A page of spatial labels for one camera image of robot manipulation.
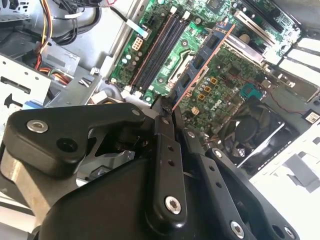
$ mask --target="silver screw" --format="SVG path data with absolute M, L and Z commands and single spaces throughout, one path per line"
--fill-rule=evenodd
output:
M 217 156 L 218 156 L 218 158 L 222 158 L 222 154 L 221 154 L 221 152 L 219 152 L 219 151 L 215 150 L 215 151 L 214 151 L 214 154 L 215 154 L 215 155 L 217 155 Z
M 30 120 L 27 122 L 26 127 L 38 134 L 43 134 L 49 129 L 48 124 L 41 120 Z
M 188 135 L 193 139 L 196 137 L 196 135 L 192 131 L 188 131 Z
M 167 196 L 164 200 L 165 207 L 175 215 L 178 215 L 181 212 L 180 202 L 173 196 Z
M 165 124 L 169 124 L 168 120 L 165 119 L 164 117 L 162 118 L 162 122 L 164 122 Z
M 137 116 L 139 116 L 140 115 L 140 112 L 138 112 L 137 110 L 135 110 L 135 109 L 133 109 L 132 110 L 132 113 L 134 114 L 134 115 L 137 115 Z
M 239 238 L 239 239 L 244 239 L 245 238 L 245 232 L 242 229 L 242 227 L 237 223 L 236 221 L 230 222 L 230 227 L 232 232 Z
M 289 235 L 290 238 L 296 239 L 296 236 L 294 235 L 294 233 L 288 227 L 285 226 L 284 230 Z

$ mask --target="red wire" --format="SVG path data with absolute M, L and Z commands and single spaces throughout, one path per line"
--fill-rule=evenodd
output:
M 109 2 L 109 0 L 106 0 L 106 2 L 108 3 L 108 5 L 109 5 L 109 6 L 111 6 L 111 5 L 115 4 L 115 3 L 116 3 L 116 1 L 118 1 L 118 0 L 113 0 L 113 2 L 111 2 L 111 3 L 110 3 L 110 2 Z

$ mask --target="pcie slot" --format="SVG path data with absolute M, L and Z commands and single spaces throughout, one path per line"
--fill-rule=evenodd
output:
M 196 55 L 190 61 L 188 67 L 180 75 L 177 83 L 172 89 L 169 98 L 173 102 L 173 110 L 177 107 L 181 99 L 188 92 L 188 89 L 206 71 L 206 67 L 214 55 L 218 52 L 235 25 L 218 22 L 212 32 L 206 37 Z
M 282 33 L 284 28 L 273 18 L 268 17 L 263 11 L 259 9 L 257 4 L 252 0 L 241 0 L 241 2 L 244 3 L 244 5 L 249 8 L 249 10 L 254 11 L 255 14 L 260 15 L 264 21 L 270 25 L 274 30 L 276 30 L 279 33 Z
M 149 88 L 187 25 L 188 23 L 180 20 L 177 14 L 169 15 L 155 43 L 134 76 L 131 86 L 142 92 Z
M 228 44 L 230 47 L 237 50 L 237 52 L 240 52 L 245 57 L 251 59 L 252 61 L 258 63 L 259 65 L 262 64 L 262 61 L 264 60 L 264 57 L 256 52 L 254 49 L 252 49 L 248 44 L 246 44 L 241 39 L 237 38 L 232 33 L 227 37 L 225 40 L 226 44 Z
M 270 35 L 259 27 L 254 21 L 252 21 L 247 15 L 245 15 L 242 11 L 237 10 L 234 15 L 237 19 L 239 19 L 243 24 L 245 24 L 248 28 L 258 34 L 268 45 L 273 47 L 276 44 L 276 41 L 270 37 Z

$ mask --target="metal bracket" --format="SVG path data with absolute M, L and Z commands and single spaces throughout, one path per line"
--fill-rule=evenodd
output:
M 30 100 L 43 105 L 50 83 L 50 78 L 0 54 L 0 89 L 6 93 L 1 94 L 2 101 L 12 94 L 22 105 Z
M 78 188 L 76 175 L 68 179 L 51 178 L 4 151 L 1 173 L 13 181 L 35 214 L 36 225 L 45 219 L 50 208 L 64 195 Z

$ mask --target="ram slot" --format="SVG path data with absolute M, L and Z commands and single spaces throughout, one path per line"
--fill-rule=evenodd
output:
M 151 83 L 154 81 L 155 77 L 157 76 L 158 72 L 160 71 L 162 65 L 165 63 L 166 59 L 169 57 L 172 49 L 175 47 L 177 41 L 179 40 L 180 36 L 186 29 L 188 23 L 186 21 L 179 22 L 175 29 L 172 31 L 173 35 L 170 36 L 168 42 L 164 44 L 162 50 L 160 50 L 160 57 L 155 59 L 155 62 L 151 66 L 151 69 L 147 70 L 147 76 L 144 79 L 144 83 L 141 87 L 141 91 L 144 93 Z
M 179 19 L 177 14 L 170 14 L 163 29 L 144 59 L 141 67 L 133 77 L 131 86 L 144 92 L 149 88 L 160 67 L 177 43 L 187 22 Z
M 234 24 L 218 22 L 212 32 L 206 37 L 196 55 L 190 61 L 185 71 L 180 75 L 177 83 L 173 87 L 170 95 L 170 101 L 173 103 L 173 110 L 177 107 L 181 99 L 187 94 L 191 86 L 206 71 L 208 63 L 218 52 L 221 45 L 235 28 Z

